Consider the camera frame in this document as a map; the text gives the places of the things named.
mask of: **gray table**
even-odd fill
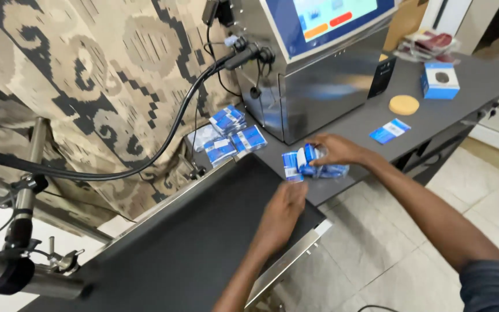
[[[324,126],[318,132],[340,134],[380,153],[388,161],[396,160],[471,112],[499,98],[499,61],[488,62],[467,55],[458,55],[458,58],[461,59],[461,63],[456,66],[456,73],[461,89],[453,100],[423,99],[419,82],[423,65],[398,60],[388,89],[383,94],[371,98],[364,105]],[[390,99],[401,94],[419,100],[420,107],[415,114],[399,116],[388,109]],[[246,116],[248,124],[255,124],[249,114]],[[386,145],[381,145],[369,137],[372,131],[394,118],[411,126],[411,130]],[[296,151],[304,145],[304,140],[289,146],[266,131],[262,133],[268,145],[255,154],[278,175],[284,177],[281,154]],[[203,166],[210,166],[204,152],[195,155],[195,159]],[[332,196],[363,180],[367,174],[365,169],[352,166],[346,178],[307,179],[309,182],[307,199],[313,205],[319,206]]]

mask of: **man's right hand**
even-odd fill
[[[311,161],[309,163],[311,166],[363,164],[366,158],[373,153],[336,134],[317,134],[316,137],[306,142],[315,146],[322,146],[327,150],[327,155],[321,159]]]

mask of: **blue shirt sleeve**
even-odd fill
[[[499,311],[499,261],[469,264],[460,274],[464,312]]]

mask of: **conveyor belt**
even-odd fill
[[[280,182],[250,154],[181,209],[166,213],[165,208],[144,223],[149,226],[143,233],[128,234],[89,261],[78,272],[94,282],[88,298],[40,297],[21,311],[209,311],[245,255]],[[307,203],[286,249],[324,219]]]

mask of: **small blue box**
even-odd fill
[[[421,76],[425,99],[453,99],[459,92],[459,82],[452,63],[425,63]]]

